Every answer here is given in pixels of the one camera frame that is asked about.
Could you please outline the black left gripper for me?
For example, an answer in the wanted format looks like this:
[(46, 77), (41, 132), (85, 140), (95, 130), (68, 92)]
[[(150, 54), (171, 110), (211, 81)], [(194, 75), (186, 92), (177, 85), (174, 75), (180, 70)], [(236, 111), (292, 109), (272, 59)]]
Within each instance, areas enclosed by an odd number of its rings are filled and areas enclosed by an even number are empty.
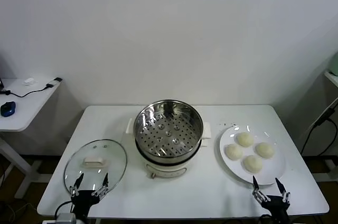
[(72, 213), (76, 216), (87, 216), (89, 210), (95, 204), (100, 202), (100, 198), (104, 198), (109, 192), (108, 173), (106, 173), (102, 185), (97, 190), (79, 190), (81, 182), (83, 180), (84, 173), (75, 180), (74, 184), (69, 187), (71, 201), (74, 205)]

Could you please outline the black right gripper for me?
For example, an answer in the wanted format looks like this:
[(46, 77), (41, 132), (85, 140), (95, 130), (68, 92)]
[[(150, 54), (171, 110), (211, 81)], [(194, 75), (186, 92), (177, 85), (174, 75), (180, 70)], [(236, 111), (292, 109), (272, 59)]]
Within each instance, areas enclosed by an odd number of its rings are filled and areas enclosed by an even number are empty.
[(266, 196), (260, 189), (255, 176), (253, 179), (253, 192), (252, 195), (261, 206), (270, 212), (273, 223), (289, 223), (289, 216), (287, 209), (289, 208), (290, 193), (286, 191), (284, 185), (277, 179), (276, 184), (281, 196), (268, 195)]

